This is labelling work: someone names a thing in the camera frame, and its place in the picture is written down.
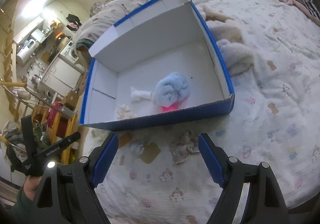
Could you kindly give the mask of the green sleeve forearm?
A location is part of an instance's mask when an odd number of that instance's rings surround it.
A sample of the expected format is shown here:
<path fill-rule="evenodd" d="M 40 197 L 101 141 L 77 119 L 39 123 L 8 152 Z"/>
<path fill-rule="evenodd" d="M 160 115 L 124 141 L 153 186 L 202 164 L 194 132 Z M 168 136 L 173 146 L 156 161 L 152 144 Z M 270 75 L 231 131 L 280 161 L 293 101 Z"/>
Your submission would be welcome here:
<path fill-rule="evenodd" d="M 27 197 L 24 187 L 17 194 L 17 202 L 10 210 L 1 205 L 1 223 L 30 223 L 30 211 L 33 201 Z"/>

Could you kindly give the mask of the person's left hand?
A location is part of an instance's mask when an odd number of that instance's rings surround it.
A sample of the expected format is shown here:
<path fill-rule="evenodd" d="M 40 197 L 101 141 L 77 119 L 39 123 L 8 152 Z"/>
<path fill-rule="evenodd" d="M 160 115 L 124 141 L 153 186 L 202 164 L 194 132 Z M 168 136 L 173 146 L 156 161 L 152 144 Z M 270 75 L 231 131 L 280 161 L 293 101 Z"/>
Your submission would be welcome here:
<path fill-rule="evenodd" d="M 35 197 L 36 190 L 40 184 L 41 178 L 42 178 L 41 176 L 38 176 L 38 177 L 28 176 L 24 182 L 24 185 L 23 185 L 24 194 L 31 201 L 33 201 Z"/>

